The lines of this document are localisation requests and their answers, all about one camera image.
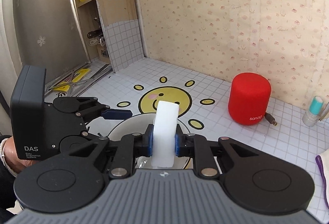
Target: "smiling sun drawing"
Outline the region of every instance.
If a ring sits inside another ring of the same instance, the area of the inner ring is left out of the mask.
[[[160,83],[166,83],[168,79],[166,77],[161,77],[159,79]],[[184,86],[192,87],[195,84],[194,80],[187,81]],[[142,85],[134,85],[134,89],[141,91],[144,89]],[[157,111],[157,106],[159,101],[167,101],[176,103],[179,105],[179,115],[178,117],[183,116],[188,112],[192,106],[192,97],[190,94],[178,87],[174,86],[163,86],[154,88],[146,92],[139,100],[138,109],[141,113],[155,113]],[[211,105],[214,104],[215,100],[213,99],[203,99],[200,101],[202,105]],[[118,107],[127,107],[130,105],[130,102],[120,102],[117,104]],[[204,128],[204,124],[197,119],[188,120],[188,124],[197,129],[201,130]]]

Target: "turquoise cap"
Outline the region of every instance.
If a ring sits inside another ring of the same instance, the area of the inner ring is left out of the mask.
[[[310,113],[314,115],[318,115],[321,111],[322,105],[323,105],[323,100],[321,99],[321,97],[315,96],[310,105]]]

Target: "sun's mouth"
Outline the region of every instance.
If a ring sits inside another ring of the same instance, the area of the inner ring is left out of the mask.
[[[152,103],[152,107],[153,107],[153,109],[154,109],[155,111],[157,110],[156,107],[155,107],[155,103],[156,103],[156,101],[157,101],[157,99],[155,99],[154,102]]]

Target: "red speaker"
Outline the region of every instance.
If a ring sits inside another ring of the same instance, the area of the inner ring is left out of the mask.
[[[238,74],[232,81],[228,112],[239,124],[254,125],[264,117],[271,85],[255,73]]]

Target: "shelf board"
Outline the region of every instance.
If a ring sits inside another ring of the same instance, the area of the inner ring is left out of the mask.
[[[82,5],[85,5],[86,3],[88,3],[89,1],[92,1],[92,0],[85,0],[83,2],[80,2],[77,4],[77,7],[81,7]]]

